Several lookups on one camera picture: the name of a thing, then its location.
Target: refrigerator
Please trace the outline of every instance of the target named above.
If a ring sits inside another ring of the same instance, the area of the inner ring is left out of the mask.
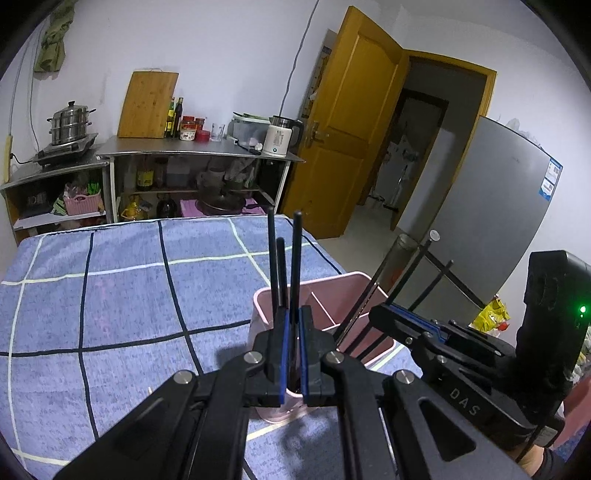
[[[453,260],[415,312],[468,325],[525,254],[550,205],[562,166],[513,130],[480,117],[456,181],[431,224],[433,242],[395,302],[408,307]]]

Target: power cable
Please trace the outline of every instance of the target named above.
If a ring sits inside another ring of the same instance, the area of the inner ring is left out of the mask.
[[[39,140],[37,139],[37,134],[35,133],[35,128],[33,127],[33,79],[35,76],[35,61],[37,59],[37,51],[39,50],[39,44],[41,43],[42,34],[43,27],[39,29],[37,43],[35,45],[35,48],[33,49],[33,64],[31,65],[31,89],[29,91],[29,124],[31,125],[31,132],[33,132],[33,136],[35,137],[35,143],[37,144],[37,152],[39,152],[41,149],[39,148]]]
[[[22,53],[21,61],[18,65],[17,79],[14,81],[14,88],[12,90],[12,100],[10,102],[10,116],[8,118],[8,135],[12,135],[12,114],[14,112],[14,100],[17,97],[18,79],[21,76],[22,64],[25,61],[25,57],[27,56],[27,50],[29,48],[29,43],[31,43],[31,39],[32,37],[29,37],[27,43],[25,44],[25,51]]]
[[[318,3],[320,3],[320,0],[316,0],[316,3],[314,4],[314,8],[312,9],[312,13],[310,14],[310,18],[308,19],[308,24],[306,25],[306,29],[304,30],[304,36],[301,38],[300,48],[298,48],[297,53],[295,54],[294,65],[291,68],[290,76],[287,79],[287,87],[285,88],[285,95],[283,96],[283,101],[281,102],[281,108],[279,109],[279,116],[281,116],[281,114],[283,113],[285,99],[287,98],[287,93],[290,91],[291,77],[293,76],[293,74],[296,70],[297,57],[300,56],[301,49],[304,46],[304,40],[306,39],[306,35],[308,34],[308,30],[310,29],[310,24],[312,23],[312,17],[314,16],[314,12],[316,12],[316,7],[318,6]]]
[[[33,163],[34,160],[20,161],[14,153],[10,154],[10,158],[14,158],[19,165],[26,165],[27,163]]]

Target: refrigerator sticker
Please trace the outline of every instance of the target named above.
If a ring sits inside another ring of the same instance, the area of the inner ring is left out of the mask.
[[[554,185],[552,185],[548,179],[544,179],[542,186],[540,187],[540,195],[546,200],[550,201],[552,198],[552,192],[554,191]]]
[[[550,157],[550,163],[548,163],[548,170],[546,171],[546,179],[552,184],[556,185],[558,175],[562,171],[562,165],[555,159]]]

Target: glass cup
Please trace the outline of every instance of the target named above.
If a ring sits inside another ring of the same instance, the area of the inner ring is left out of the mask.
[[[212,135],[209,138],[212,142],[221,142],[223,138],[223,129],[226,127],[226,124],[213,124],[212,125]]]

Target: bed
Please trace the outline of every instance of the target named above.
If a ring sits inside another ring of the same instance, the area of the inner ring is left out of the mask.
[[[290,248],[289,219],[275,223]],[[246,351],[267,242],[258,215],[24,240],[0,285],[0,431],[27,470],[51,479],[177,370],[210,372]],[[302,281],[342,272],[304,233]],[[370,368],[420,374],[401,345]],[[337,479],[341,464],[334,409],[276,425],[253,411],[245,479]]]

